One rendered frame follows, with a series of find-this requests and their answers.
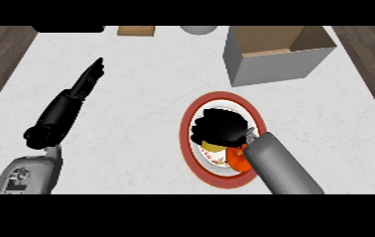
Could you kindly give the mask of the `grey cardboard box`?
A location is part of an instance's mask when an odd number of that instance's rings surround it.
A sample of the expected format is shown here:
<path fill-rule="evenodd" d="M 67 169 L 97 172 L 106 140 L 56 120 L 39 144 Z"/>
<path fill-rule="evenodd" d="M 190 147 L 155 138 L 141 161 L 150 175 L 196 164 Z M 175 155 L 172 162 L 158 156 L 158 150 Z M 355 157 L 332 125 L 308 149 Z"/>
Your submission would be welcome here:
<path fill-rule="evenodd" d="M 321 26 L 230 26 L 222 60 L 231 86 L 305 78 L 335 47 Z"/>

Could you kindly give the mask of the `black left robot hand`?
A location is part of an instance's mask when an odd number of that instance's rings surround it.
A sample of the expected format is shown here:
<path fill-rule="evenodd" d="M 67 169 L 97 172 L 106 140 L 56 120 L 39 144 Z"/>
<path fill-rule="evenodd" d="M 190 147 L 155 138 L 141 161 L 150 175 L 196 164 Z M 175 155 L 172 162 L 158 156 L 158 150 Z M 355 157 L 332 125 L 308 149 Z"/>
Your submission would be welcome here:
<path fill-rule="evenodd" d="M 35 125 L 25 131 L 23 138 L 31 149 L 57 146 L 73 126 L 84 101 L 103 76 L 101 59 L 97 59 L 70 89 L 65 89 L 50 102 Z"/>

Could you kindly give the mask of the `black appliance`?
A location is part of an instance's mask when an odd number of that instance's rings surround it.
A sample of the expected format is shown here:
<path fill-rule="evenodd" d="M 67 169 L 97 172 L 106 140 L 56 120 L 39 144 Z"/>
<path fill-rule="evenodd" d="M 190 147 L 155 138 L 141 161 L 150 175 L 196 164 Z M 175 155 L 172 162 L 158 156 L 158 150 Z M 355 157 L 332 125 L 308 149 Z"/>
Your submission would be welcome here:
<path fill-rule="evenodd" d="M 38 33 L 100 33 L 104 26 L 32 26 Z"/>

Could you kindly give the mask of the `orange fruit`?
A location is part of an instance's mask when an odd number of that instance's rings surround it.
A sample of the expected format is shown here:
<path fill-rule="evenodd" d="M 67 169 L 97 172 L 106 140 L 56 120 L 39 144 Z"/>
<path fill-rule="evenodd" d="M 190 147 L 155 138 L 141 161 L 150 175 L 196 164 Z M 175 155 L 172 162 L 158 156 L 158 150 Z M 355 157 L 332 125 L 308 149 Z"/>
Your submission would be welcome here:
<path fill-rule="evenodd" d="M 225 159 L 230 168 L 239 172 L 248 172 L 252 169 L 252 166 L 245 157 L 246 145 L 242 145 L 239 148 L 225 149 Z"/>

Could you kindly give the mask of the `small wooden block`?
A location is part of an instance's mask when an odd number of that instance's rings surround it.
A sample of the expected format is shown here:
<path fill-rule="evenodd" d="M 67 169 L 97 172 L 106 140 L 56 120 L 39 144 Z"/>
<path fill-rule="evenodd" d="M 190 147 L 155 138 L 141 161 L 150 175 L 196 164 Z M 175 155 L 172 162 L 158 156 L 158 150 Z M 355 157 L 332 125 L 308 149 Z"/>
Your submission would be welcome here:
<path fill-rule="evenodd" d="M 153 26 L 119 26 L 116 29 L 116 34 L 119 36 L 152 37 L 153 33 L 155 33 Z"/>

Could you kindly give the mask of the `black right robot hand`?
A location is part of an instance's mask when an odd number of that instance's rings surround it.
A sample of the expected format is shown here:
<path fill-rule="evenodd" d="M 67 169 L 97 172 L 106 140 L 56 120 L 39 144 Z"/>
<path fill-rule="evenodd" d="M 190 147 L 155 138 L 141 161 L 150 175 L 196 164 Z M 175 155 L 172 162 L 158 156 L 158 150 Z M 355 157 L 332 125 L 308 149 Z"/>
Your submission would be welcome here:
<path fill-rule="evenodd" d="M 194 120 L 190 140 L 197 145 L 205 141 L 212 145 L 237 148 L 246 143 L 246 130 L 248 121 L 239 113 L 209 108 Z"/>

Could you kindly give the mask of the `grey round bowl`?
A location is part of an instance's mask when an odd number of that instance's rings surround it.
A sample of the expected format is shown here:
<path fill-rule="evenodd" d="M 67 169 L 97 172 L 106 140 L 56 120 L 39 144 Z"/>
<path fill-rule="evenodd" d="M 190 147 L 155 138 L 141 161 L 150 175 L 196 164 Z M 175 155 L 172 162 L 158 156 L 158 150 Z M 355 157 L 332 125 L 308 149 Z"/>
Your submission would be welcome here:
<path fill-rule="evenodd" d="M 208 35 L 215 29 L 215 26 L 181 26 L 181 30 L 196 36 Z"/>

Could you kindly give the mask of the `yellow lemon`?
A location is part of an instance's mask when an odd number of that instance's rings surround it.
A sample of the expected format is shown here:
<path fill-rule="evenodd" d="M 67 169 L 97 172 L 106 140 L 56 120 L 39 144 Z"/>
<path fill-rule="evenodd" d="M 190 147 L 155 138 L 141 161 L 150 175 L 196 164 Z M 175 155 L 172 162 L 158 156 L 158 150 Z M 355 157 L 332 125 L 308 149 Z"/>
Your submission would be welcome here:
<path fill-rule="evenodd" d="M 217 153 L 221 152 L 227 149 L 227 147 L 224 146 L 218 146 L 218 145 L 212 145 L 208 142 L 202 141 L 202 148 L 203 150 L 206 150 L 208 152 Z"/>

